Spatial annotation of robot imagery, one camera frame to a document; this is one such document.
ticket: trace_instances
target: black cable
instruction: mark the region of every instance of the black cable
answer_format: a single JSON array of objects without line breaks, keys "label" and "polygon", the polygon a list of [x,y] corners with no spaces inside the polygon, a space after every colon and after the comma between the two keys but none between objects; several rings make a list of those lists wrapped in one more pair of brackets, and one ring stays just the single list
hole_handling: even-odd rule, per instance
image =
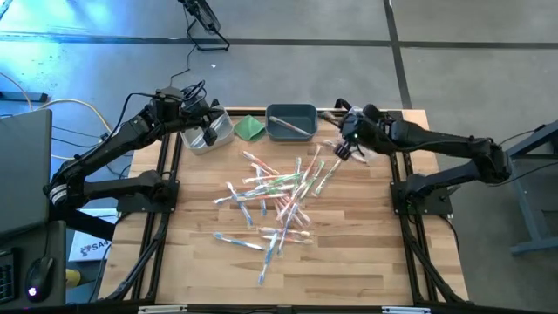
[{"label": "black cable", "polygon": [[197,45],[195,44],[194,47],[192,47],[192,50],[191,50],[191,51],[187,54],[187,56],[186,56],[186,70],[181,71],[181,72],[178,72],[178,73],[176,73],[176,74],[173,74],[173,75],[171,76],[171,82],[170,82],[170,85],[169,85],[169,86],[173,86],[173,79],[174,79],[174,78],[176,78],[176,77],[178,77],[178,76],[180,76],[180,75],[182,75],[182,74],[184,74],[184,73],[186,73],[186,72],[189,72],[189,71],[191,70],[191,69],[190,69],[190,55],[192,54],[192,52],[194,52],[196,46],[197,46]]},{"label": "black cable", "polygon": [[86,134],[86,133],[81,133],[81,132],[73,131],[73,130],[68,130],[68,129],[63,128],[63,127],[60,127],[60,126],[52,126],[52,128],[55,128],[55,129],[58,129],[58,130],[62,130],[62,131],[66,131],[66,132],[69,132],[69,133],[75,133],[75,134],[79,134],[79,135],[91,137],[91,138],[94,138],[94,139],[100,139],[99,136],[90,135],[90,134]]},{"label": "black cable", "polygon": [[[184,17],[186,18],[186,23],[187,23],[187,26],[186,26],[186,27],[188,27],[188,26],[190,26],[190,20],[188,19],[188,14],[187,14],[187,12],[186,12],[186,7],[182,6],[182,9],[184,10]],[[194,43],[194,47],[192,47],[192,50],[191,50],[191,51],[187,54],[187,56],[186,56],[186,70],[181,71],[181,72],[178,72],[178,73],[172,75],[172,76],[171,76],[171,82],[170,82],[169,86],[172,86],[172,85],[173,85],[173,79],[174,79],[174,78],[176,78],[176,77],[178,77],[178,76],[180,76],[180,75],[182,75],[182,74],[184,74],[184,73],[186,73],[186,72],[188,72],[188,71],[191,70],[191,69],[190,69],[190,55],[192,54],[192,52],[194,52],[194,50],[195,50],[197,47],[198,47],[198,45],[197,45],[196,43]]]},{"label": "black cable", "polygon": [[112,170],[112,168],[109,166],[109,164],[106,164],[105,167],[108,169],[108,171],[109,171],[111,174],[114,174],[114,175],[116,175],[117,177],[120,178],[120,174],[117,173],[116,171]]},{"label": "black cable", "polygon": [[526,176],[526,175],[528,175],[528,174],[532,174],[532,173],[535,172],[535,171],[541,170],[541,169],[546,168],[546,167],[554,166],[554,165],[558,165],[558,161],[557,161],[557,162],[551,162],[551,163],[549,163],[549,164],[546,164],[546,165],[543,165],[543,166],[540,166],[540,167],[536,167],[535,169],[529,170],[529,171],[527,171],[526,173],[523,173],[523,174],[520,174],[520,175],[516,176],[516,177],[513,178],[512,180],[505,181],[505,182],[498,183],[498,184],[488,184],[488,186],[489,186],[490,188],[500,187],[500,186],[503,186],[503,185],[505,185],[505,184],[508,184],[509,182],[516,181],[516,180],[518,180],[518,179],[520,179],[520,178],[522,178],[522,177],[524,177],[524,176]]},{"label": "black cable", "polygon": [[48,246],[49,246],[49,231],[50,231],[50,230],[49,230],[49,224],[47,223],[47,224],[45,225],[45,227],[46,227],[46,238],[44,239],[44,252],[43,252],[43,257],[46,256],[46,248],[48,248]]},{"label": "black cable", "polygon": [[502,144],[506,143],[506,142],[509,141],[509,140],[513,140],[513,139],[515,139],[515,138],[517,138],[517,137],[520,137],[520,136],[525,135],[525,134],[532,133],[532,132],[534,132],[534,131],[535,131],[535,130],[529,130],[529,131],[517,133],[516,135],[511,136],[511,137],[508,137],[507,139],[505,139],[505,140],[503,140],[502,142],[500,142],[500,143],[498,144],[498,146],[501,146]]},{"label": "black cable", "polygon": [[108,253],[109,248],[111,248],[111,244],[109,244],[106,249],[105,249],[105,254],[103,254],[103,257],[101,258],[101,263],[99,265],[99,272],[97,273],[97,276],[95,277],[95,284],[93,285],[93,292],[91,293],[91,295],[89,296],[89,301],[87,301],[87,303],[90,303],[91,300],[93,299],[93,296],[95,295],[95,291],[97,290],[97,287],[99,286],[99,279],[101,278],[101,272],[103,270],[103,262],[106,258],[106,253]]},{"label": "black cable", "polygon": [[69,144],[69,145],[72,145],[72,146],[75,146],[75,147],[83,147],[83,148],[91,148],[91,147],[95,147],[95,146],[98,145],[98,144],[95,144],[95,145],[79,145],[79,144],[72,143],[72,142],[67,141],[67,140],[61,140],[61,139],[57,139],[57,138],[54,138],[54,137],[52,138],[52,140],[56,140],[56,141],[59,141],[59,142],[62,142],[62,143],[66,143],[66,144]]},{"label": "black cable", "polygon": [[188,88],[192,87],[192,89],[191,89],[190,91],[188,91],[188,93],[185,93],[185,94],[184,94],[184,101],[188,101],[188,100],[190,100],[190,99],[195,98],[196,96],[198,96],[198,94],[199,94],[201,91],[204,91],[205,93],[207,93],[207,92],[206,92],[206,89],[204,88],[205,85],[206,85],[206,80],[203,79],[203,80],[201,80],[200,82],[198,82],[198,84],[190,85],[190,86],[188,86],[188,87],[186,87],[186,88],[183,88],[183,89],[182,89],[182,92],[186,92],[186,90],[187,90]]},{"label": "black cable", "polygon": [[203,96],[200,96],[198,98],[198,100],[196,100],[194,103],[188,105],[186,108],[184,108],[184,111],[187,112],[188,109],[190,109],[190,107],[197,105],[200,101],[204,100],[206,98],[206,96],[208,95],[208,92],[206,92],[205,88],[202,88],[202,90],[204,91]]},{"label": "black cable", "polygon": [[457,248],[457,254],[461,255],[460,250],[459,250],[459,237],[457,235],[457,231],[455,230],[455,227],[453,226],[452,222],[450,222],[449,219],[447,219],[446,216],[444,215],[440,215],[440,218],[442,218],[443,220],[445,220],[447,222],[447,224],[450,226],[450,228],[453,231],[453,237],[455,238],[455,247]]},{"label": "black cable", "polygon": [[131,164],[128,165],[128,166],[126,166],[126,167],[124,167],[124,169],[122,169],[122,172],[120,172],[120,174],[119,174],[119,179],[124,178],[124,172],[125,172],[126,169],[128,169],[130,166],[131,166]]}]

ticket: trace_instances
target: gray floor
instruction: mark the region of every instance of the gray floor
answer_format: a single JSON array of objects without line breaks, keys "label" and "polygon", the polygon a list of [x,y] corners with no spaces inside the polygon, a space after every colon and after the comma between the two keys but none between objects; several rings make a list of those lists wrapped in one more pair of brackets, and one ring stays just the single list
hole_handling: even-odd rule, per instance
[{"label": "gray floor", "polygon": [[[381,0],[209,2],[223,33],[231,38],[389,39]],[[391,2],[401,40],[558,41],[558,2],[552,0]],[[161,38],[183,38],[185,26],[180,6],[171,0],[14,0],[0,21],[0,31]],[[169,76],[184,69],[190,49],[163,44],[0,42],[0,72],[27,90],[48,92],[54,99],[91,102],[114,123],[129,92],[167,86]],[[557,118],[558,50],[403,49],[402,55],[412,106],[426,109],[433,130],[500,140]],[[296,102],[332,106],[343,97],[354,105],[371,102],[402,108],[391,48],[237,45],[227,53],[195,52],[191,67],[174,85],[205,79],[208,97],[225,106]],[[13,87],[1,80],[0,89]],[[143,105],[143,99],[134,100],[126,116]],[[0,106],[0,113],[25,110],[22,104]],[[56,126],[92,134],[105,131],[82,106],[64,104],[53,111]],[[93,140],[59,131],[55,136],[82,144]],[[71,155],[80,148],[55,142],[52,150]],[[112,168],[120,170],[127,162],[121,158]],[[460,162],[439,156],[442,168]],[[59,166],[60,161],[52,161],[53,170]],[[92,180],[113,177],[102,169]],[[452,200],[471,299],[477,304],[555,311],[556,251],[509,254],[510,246],[527,240],[511,188],[471,183]],[[88,204],[113,205],[110,200]],[[85,301],[90,286],[70,292],[68,302]]]}]

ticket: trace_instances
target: wooden tabletop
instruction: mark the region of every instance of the wooden tabletop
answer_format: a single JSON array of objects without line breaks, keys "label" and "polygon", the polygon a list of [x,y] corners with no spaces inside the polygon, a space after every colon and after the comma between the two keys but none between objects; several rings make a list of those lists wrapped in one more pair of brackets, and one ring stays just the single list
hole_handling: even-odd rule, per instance
[{"label": "wooden tabletop", "polygon": [[[428,127],[425,111],[403,113],[406,120]],[[255,229],[247,229],[235,204],[219,207],[212,202],[230,195],[227,181],[238,190],[253,187],[242,184],[242,178],[255,174],[242,156],[243,150],[282,174],[289,174],[295,167],[295,157],[301,156],[306,168],[316,143],[334,139],[337,134],[334,126],[321,121],[318,133],[308,143],[277,143],[265,136],[255,143],[235,138],[225,147],[201,156],[183,148],[178,173],[179,200],[167,233],[157,303],[411,304],[401,229],[391,208],[387,156],[378,156],[370,167],[354,160],[344,162],[319,198],[307,197],[305,213],[312,220],[308,231],[314,244],[288,243],[283,257],[274,256],[263,286],[257,282],[263,252],[213,238],[212,234],[219,231],[248,242],[267,244]],[[168,150],[167,168],[172,146]],[[159,150],[157,142],[136,152],[131,176],[155,169]],[[415,172],[438,171],[434,154],[418,151],[411,157]],[[323,147],[319,159],[326,162],[325,170],[329,170],[337,157],[330,148]],[[255,226],[277,226],[273,211],[261,217],[258,201],[247,204]],[[145,219],[145,214],[131,214],[116,227],[101,297],[116,289],[137,260]],[[456,293],[467,299],[452,231],[437,216],[425,216],[425,229],[432,262]],[[418,272],[421,290],[426,295],[421,267]]]}]

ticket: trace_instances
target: gray bin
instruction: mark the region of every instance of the gray bin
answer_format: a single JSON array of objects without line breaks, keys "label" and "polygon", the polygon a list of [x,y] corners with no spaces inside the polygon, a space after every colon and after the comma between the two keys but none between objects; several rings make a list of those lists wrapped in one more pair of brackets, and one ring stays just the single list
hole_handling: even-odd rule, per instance
[{"label": "gray bin", "polygon": [[[269,120],[277,117],[311,134],[306,136]],[[265,129],[275,141],[308,141],[317,131],[317,110],[309,104],[272,104],[265,110]]]}]

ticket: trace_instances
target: green object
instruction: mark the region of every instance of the green object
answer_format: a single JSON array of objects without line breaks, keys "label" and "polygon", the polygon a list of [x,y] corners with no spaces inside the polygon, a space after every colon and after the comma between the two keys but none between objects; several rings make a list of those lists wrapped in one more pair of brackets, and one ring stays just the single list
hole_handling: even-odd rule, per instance
[{"label": "green object", "polygon": [[235,124],[235,133],[245,141],[257,141],[265,134],[265,125],[251,115],[247,115]]}]

